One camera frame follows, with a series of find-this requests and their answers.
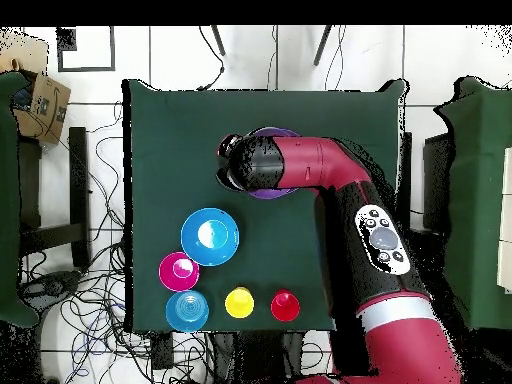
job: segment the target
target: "red cup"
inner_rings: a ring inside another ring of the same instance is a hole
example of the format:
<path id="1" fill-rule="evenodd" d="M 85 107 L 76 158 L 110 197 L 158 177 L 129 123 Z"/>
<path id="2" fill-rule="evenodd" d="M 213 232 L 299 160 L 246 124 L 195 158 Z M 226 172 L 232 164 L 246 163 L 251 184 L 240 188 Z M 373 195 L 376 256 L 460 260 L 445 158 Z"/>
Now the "red cup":
<path id="1" fill-rule="evenodd" d="M 166 256 L 158 269 L 160 281 L 172 291 L 190 290 L 199 280 L 199 265 L 183 252 Z"/>
<path id="2" fill-rule="evenodd" d="M 283 289 L 275 294 L 270 310 L 279 321 L 293 321 L 299 315 L 300 303 L 290 290 Z"/>

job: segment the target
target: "chair leg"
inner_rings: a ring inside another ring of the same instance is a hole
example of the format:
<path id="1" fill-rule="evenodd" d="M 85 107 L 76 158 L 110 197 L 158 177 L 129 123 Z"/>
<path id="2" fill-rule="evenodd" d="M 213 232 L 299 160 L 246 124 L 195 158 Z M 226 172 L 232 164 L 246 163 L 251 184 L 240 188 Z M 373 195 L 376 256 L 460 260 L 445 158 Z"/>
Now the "chair leg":
<path id="1" fill-rule="evenodd" d="M 222 40 L 220 39 L 220 34 L 217 25 L 210 26 L 212 27 L 213 35 L 215 37 L 215 41 L 217 42 L 217 47 L 219 47 L 219 52 L 221 56 L 226 56 L 226 51 L 224 50 L 224 45 L 222 44 Z"/>
<path id="2" fill-rule="evenodd" d="M 320 63 L 320 59 L 322 58 L 322 53 L 324 52 L 325 43 L 327 42 L 327 38 L 329 37 L 329 33 L 331 32 L 331 28 L 333 25 L 326 25 L 324 28 L 324 33 L 322 34 L 322 39 L 320 40 L 320 45 L 318 46 L 318 50 L 316 51 L 315 56 L 315 66 L 318 66 Z"/>

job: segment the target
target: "purple plate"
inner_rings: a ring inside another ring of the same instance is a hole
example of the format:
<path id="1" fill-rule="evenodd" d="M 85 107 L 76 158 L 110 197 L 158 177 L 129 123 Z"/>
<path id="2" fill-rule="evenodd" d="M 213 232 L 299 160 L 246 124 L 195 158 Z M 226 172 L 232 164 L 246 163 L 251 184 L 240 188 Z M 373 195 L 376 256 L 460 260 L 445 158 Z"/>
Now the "purple plate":
<path id="1" fill-rule="evenodd" d="M 251 131 L 247 135 L 259 135 L 263 137 L 300 137 L 299 134 L 290 131 L 285 130 L 282 128 L 275 128 L 275 127 L 265 127 L 260 128 L 256 131 Z M 263 199 L 263 200 L 271 200 L 271 199 L 277 199 L 278 197 L 285 196 L 287 194 L 293 193 L 295 190 L 298 190 L 296 188 L 284 188 L 284 189 L 262 189 L 262 190 L 256 190 L 256 191 L 250 191 L 248 192 L 251 196 L 256 197 L 257 199 Z"/>

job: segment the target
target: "blue cup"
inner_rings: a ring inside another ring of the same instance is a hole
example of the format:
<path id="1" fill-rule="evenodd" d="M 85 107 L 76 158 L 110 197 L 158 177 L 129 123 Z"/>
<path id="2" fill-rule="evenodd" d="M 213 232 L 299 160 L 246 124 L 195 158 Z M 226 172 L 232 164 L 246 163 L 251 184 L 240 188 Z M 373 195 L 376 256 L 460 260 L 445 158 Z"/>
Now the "blue cup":
<path id="1" fill-rule="evenodd" d="M 202 266 L 227 262 L 238 249 L 238 243 L 236 222 L 220 209 L 200 209 L 190 215 L 181 228 L 183 251 Z"/>
<path id="2" fill-rule="evenodd" d="M 171 296 L 165 307 L 169 325 L 183 333 L 199 331 L 208 321 L 208 302 L 195 290 L 179 292 Z"/>

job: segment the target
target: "green panel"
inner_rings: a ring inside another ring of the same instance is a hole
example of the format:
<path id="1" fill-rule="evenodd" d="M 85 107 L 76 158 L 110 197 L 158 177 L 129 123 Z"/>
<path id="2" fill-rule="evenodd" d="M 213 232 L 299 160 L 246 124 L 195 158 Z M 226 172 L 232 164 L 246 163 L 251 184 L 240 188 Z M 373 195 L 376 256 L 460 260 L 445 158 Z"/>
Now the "green panel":
<path id="1" fill-rule="evenodd" d="M 172 292 L 158 279 L 161 259 L 181 250 L 180 230 L 189 214 L 218 207 L 240 230 L 235 256 L 219 267 L 201 267 L 195 289 L 210 306 L 204 330 L 331 329 L 317 235 L 314 194 L 308 190 L 272 201 L 221 188 L 216 149 L 229 133 L 264 126 L 304 136 L 349 139 L 364 146 L 395 186 L 398 99 L 404 81 L 377 93 L 203 91 L 160 92 L 130 81 L 132 105 L 133 264 L 136 331 L 170 330 L 164 311 Z M 237 285 L 255 298 L 246 319 L 231 318 L 224 299 Z M 276 321 L 270 302 L 280 288 L 301 302 L 292 323 Z"/>
<path id="2" fill-rule="evenodd" d="M 512 92 L 460 80 L 439 109 L 454 131 L 445 276 L 471 328 L 512 329 L 512 297 L 497 285 L 503 161 L 512 146 Z"/>
<path id="3" fill-rule="evenodd" d="M 20 327 L 39 322 L 37 313 L 16 292 L 20 247 L 18 133 L 11 97 L 27 85 L 17 72 L 0 74 L 0 320 Z"/>

